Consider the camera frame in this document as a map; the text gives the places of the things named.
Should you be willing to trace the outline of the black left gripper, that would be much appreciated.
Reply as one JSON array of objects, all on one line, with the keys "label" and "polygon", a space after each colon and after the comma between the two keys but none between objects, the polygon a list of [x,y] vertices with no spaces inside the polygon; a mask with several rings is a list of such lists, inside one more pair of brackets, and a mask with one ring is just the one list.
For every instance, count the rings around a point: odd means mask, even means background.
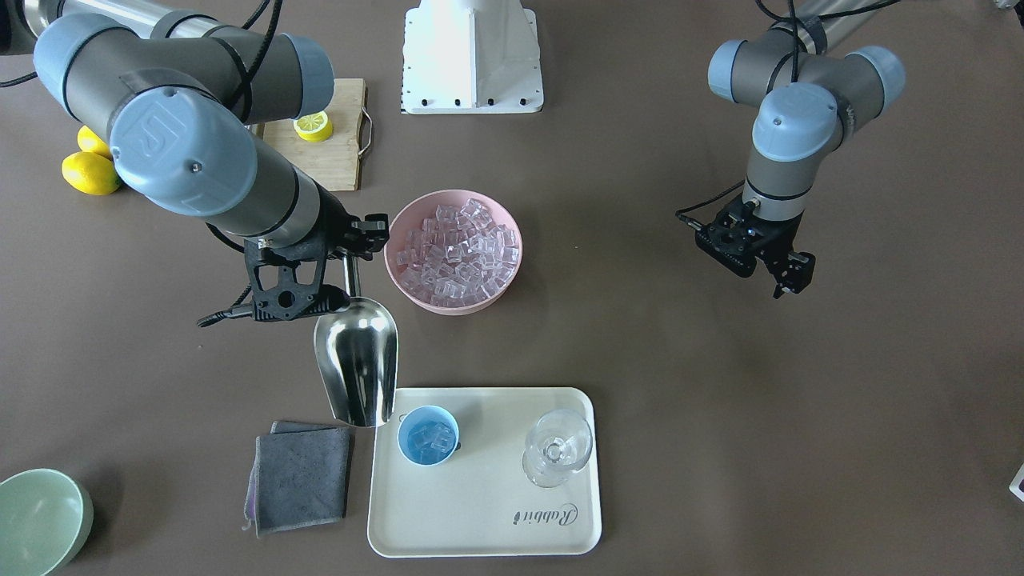
[{"label": "black left gripper", "polygon": [[757,262],[772,269],[775,280],[773,298],[804,291],[813,280],[816,257],[808,252],[794,252],[796,238],[803,215],[787,220],[765,220],[754,215],[754,202],[733,200],[716,215],[716,225],[731,227],[735,233],[750,238]]}]

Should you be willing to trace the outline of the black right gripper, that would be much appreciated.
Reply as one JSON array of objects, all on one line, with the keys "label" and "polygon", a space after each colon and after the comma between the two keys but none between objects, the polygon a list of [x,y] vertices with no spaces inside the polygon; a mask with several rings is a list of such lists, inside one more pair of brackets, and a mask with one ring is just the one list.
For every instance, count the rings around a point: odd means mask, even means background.
[{"label": "black right gripper", "polygon": [[304,237],[305,243],[323,248],[328,255],[351,253],[373,260],[389,240],[389,216],[370,213],[356,218],[334,196],[319,196],[317,219]]}]

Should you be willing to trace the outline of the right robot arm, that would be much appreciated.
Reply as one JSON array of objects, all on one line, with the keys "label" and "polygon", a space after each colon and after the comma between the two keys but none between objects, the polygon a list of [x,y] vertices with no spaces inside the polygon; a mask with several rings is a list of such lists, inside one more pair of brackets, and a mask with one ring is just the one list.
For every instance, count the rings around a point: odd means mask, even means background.
[{"label": "right robot arm", "polygon": [[30,54],[122,182],[169,212],[257,249],[318,241],[371,259],[388,240],[386,215],[349,214],[249,129],[329,105],[335,74],[310,38],[150,1],[4,1],[2,54]]}]

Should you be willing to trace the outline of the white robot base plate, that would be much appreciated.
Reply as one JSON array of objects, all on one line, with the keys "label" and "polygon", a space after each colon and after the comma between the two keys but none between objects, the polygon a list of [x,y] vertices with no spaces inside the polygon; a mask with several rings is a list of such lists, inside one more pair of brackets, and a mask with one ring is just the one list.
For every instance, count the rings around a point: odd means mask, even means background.
[{"label": "white robot base plate", "polygon": [[402,55],[406,114],[544,108],[537,16],[519,1],[421,1],[406,12]]}]

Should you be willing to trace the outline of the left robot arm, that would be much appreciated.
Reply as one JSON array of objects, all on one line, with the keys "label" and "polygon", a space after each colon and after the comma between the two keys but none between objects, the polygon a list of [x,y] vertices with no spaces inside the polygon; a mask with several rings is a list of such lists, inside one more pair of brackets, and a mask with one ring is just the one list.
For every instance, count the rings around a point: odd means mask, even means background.
[{"label": "left robot arm", "polygon": [[842,58],[829,50],[885,1],[809,1],[754,40],[721,44],[710,90],[756,108],[746,176],[712,222],[694,225],[699,248],[739,277],[763,263],[773,296],[804,291],[815,268],[794,238],[826,156],[880,117],[906,87],[906,69],[877,45]]}]

